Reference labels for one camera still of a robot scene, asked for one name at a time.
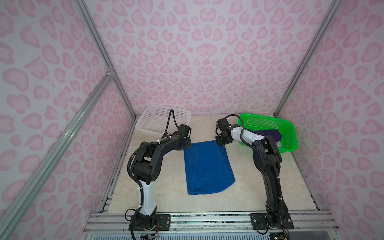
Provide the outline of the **blue towel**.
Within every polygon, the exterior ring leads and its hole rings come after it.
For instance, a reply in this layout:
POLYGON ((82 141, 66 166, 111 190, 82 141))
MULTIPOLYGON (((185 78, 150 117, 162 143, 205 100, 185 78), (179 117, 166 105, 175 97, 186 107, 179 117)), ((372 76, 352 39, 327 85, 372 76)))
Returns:
POLYGON ((192 144, 184 150, 189 195, 220 193, 235 183, 227 150, 216 141, 192 144))

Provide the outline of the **purple towel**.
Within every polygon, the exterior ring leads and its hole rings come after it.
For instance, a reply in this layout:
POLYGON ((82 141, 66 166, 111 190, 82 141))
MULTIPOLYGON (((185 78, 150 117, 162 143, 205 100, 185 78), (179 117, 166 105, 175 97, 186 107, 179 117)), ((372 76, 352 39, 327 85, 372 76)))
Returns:
POLYGON ((258 130, 253 131, 253 133, 264 137, 271 136, 275 142, 280 142, 282 139, 282 134, 279 132, 279 130, 258 130))

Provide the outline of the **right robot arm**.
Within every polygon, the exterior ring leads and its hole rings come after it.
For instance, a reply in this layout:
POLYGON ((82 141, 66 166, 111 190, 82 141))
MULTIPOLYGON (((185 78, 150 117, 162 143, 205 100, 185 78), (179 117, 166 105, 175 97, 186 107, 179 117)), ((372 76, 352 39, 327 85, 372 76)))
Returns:
POLYGON ((294 225, 283 198, 280 181, 282 156, 275 139, 247 130, 240 116, 231 114, 217 121, 216 142, 224 146, 233 141, 251 148, 254 165, 262 175, 266 190, 266 216, 262 226, 268 230, 280 229, 287 234, 294 225))

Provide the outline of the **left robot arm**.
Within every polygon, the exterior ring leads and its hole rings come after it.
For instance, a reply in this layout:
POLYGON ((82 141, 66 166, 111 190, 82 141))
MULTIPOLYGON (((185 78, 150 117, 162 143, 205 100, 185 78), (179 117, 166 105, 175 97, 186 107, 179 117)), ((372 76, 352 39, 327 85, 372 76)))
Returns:
POLYGON ((127 173, 139 187, 139 206, 130 219, 130 231, 149 231, 159 226, 155 201, 155 180, 158 179, 163 159, 171 151, 192 147, 191 127, 182 124, 177 131, 164 134, 155 142, 142 142, 128 160, 127 173))

